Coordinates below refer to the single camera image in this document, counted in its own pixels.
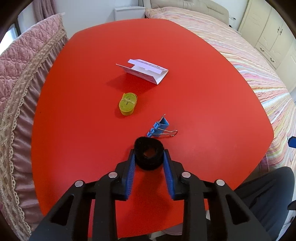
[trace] yellow roll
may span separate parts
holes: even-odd
[[[119,102],[119,109],[123,115],[131,115],[137,103],[137,96],[134,93],[124,93]]]

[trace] beige leather headboard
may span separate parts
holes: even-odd
[[[143,0],[146,8],[179,7],[210,15],[229,25],[228,10],[211,0]]]

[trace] lace trim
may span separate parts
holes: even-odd
[[[53,50],[58,41],[67,40],[66,32],[61,25],[57,33],[44,45],[28,64],[22,75],[19,77],[12,93],[7,101],[0,125],[0,193],[3,200],[3,210],[5,217],[10,220],[10,226],[22,241],[28,240],[31,235],[31,228],[25,221],[25,214],[19,206],[20,201],[15,191],[15,179],[13,176],[14,166],[11,161],[13,156],[12,143],[14,140],[14,130],[17,125],[17,117],[20,114],[20,107],[24,103],[24,97],[28,92],[28,87],[34,74],[37,73],[48,54]],[[7,154],[9,153],[9,172]]]

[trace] blue object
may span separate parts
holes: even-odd
[[[131,194],[131,189],[133,187],[133,177],[135,175],[136,162],[135,162],[135,153],[132,154],[131,162],[128,167],[128,174],[126,177],[126,188],[125,188],[125,198],[128,199]]]
[[[288,145],[289,147],[296,148],[296,137],[291,137],[288,140]]]
[[[174,200],[175,199],[174,179],[173,179],[173,174],[170,169],[170,164],[168,162],[168,158],[166,156],[165,151],[163,152],[163,170],[165,173],[165,181],[167,183],[168,193],[171,196],[171,198]]]
[[[155,122],[153,128],[147,133],[147,137],[156,136],[159,137],[163,131],[169,126],[168,121],[162,117],[159,121]]]

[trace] black foam ring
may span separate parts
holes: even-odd
[[[144,153],[151,148],[155,150],[155,155],[152,157],[145,156]],[[139,137],[134,145],[136,164],[144,170],[154,170],[163,163],[163,151],[163,145],[159,140],[148,137]]]

